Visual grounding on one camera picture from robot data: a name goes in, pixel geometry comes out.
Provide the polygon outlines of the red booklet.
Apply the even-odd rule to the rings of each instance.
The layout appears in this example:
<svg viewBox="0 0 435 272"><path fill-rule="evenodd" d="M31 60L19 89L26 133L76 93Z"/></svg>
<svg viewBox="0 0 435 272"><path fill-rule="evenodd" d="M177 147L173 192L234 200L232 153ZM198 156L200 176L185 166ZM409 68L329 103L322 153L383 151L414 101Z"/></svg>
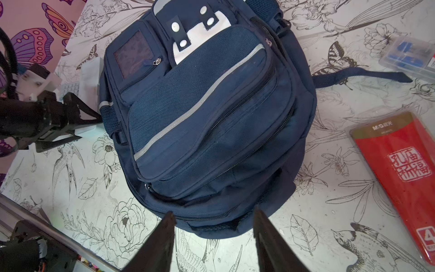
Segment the red booklet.
<svg viewBox="0 0 435 272"><path fill-rule="evenodd" d="M410 111L358 125L350 136L425 260L435 263L435 141Z"/></svg>

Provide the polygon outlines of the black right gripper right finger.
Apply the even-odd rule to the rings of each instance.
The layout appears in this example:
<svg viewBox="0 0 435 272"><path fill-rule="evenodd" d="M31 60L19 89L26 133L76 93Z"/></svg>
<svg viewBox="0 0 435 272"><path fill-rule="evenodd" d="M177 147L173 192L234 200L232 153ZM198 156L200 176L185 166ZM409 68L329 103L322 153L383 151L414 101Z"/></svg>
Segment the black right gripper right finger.
<svg viewBox="0 0 435 272"><path fill-rule="evenodd" d="M253 235L256 240L260 272L307 272L309 270L259 207L254 210Z"/></svg>

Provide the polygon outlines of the navy blue student backpack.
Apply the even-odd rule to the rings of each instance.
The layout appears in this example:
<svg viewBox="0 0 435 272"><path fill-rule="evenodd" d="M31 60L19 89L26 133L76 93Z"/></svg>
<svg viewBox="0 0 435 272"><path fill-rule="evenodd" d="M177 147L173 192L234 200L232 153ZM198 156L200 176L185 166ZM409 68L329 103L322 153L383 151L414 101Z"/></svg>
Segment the navy blue student backpack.
<svg viewBox="0 0 435 272"><path fill-rule="evenodd" d="M134 197L205 239L249 231L295 191L318 88L276 1L156 1L106 48L100 112Z"/></svg>

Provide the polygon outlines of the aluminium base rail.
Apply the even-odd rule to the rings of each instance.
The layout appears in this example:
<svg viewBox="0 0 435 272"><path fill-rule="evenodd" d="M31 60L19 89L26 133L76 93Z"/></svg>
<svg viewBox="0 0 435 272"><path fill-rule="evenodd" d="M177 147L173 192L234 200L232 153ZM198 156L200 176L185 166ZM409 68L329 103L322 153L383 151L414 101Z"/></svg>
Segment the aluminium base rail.
<svg viewBox="0 0 435 272"><path fill-rule="evenodd" d="M1 196L2 272L117 272L118 268Z"/></svg>

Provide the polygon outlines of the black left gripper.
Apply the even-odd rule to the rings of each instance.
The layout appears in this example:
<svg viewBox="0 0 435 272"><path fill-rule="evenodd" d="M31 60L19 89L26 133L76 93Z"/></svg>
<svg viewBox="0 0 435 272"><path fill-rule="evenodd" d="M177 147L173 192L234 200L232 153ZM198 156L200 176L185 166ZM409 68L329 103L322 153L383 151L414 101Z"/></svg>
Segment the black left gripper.
<svg viewBox="0 0 435 272"><path fill-rule="evenodd" d="M37 153L75 142L82 137L66 135L70 124L100 124L102 116L91 109L76 94L68 92L63 103L53 92L60 78L38 64L33 64L23 74L19 69L1 65L6 74L6 97L1 98L1 151L27 150L35 145ZM81 112L93 117L85 120Z"/></svg>

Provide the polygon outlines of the white rectangular eraser case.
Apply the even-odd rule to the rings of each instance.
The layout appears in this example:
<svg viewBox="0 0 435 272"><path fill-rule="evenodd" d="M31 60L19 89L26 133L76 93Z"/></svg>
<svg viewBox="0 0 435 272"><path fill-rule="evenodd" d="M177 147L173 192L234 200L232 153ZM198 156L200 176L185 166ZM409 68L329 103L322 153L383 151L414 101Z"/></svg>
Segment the white rectangular eraser case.
<svg viewBox="0 0 435 272"><path fill-rule="evenodd" d="M80 69L78 97L92 110L99 113L99 80L103 71L103 59L95 57L85 62ZM76 135L92 138L103 133L103 124L81 128Z"/></svg>

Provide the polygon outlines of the clear pen with red cap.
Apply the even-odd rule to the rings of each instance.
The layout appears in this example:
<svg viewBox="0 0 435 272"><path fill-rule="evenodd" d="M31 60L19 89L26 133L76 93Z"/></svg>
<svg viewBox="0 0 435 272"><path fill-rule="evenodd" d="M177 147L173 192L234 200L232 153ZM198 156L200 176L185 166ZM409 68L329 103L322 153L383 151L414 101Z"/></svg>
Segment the clear pen with red cap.
<svg viewBox="0 0 435 272"><path fill-rule="evenodd" d="M397 37L383 50L379 64L434 83L435 45L408 36Z"/></svg>

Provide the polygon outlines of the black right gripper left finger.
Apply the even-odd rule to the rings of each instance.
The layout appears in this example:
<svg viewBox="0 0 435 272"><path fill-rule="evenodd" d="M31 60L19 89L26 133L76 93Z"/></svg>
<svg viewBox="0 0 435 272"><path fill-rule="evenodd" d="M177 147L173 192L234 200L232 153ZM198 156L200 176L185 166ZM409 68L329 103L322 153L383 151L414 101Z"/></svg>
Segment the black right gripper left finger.
<svg viewBox="0 0 435 272"><path fill-rule="evenodd" d="M176 218L167 212L122 272L169 272L171 269Z"/></svg>

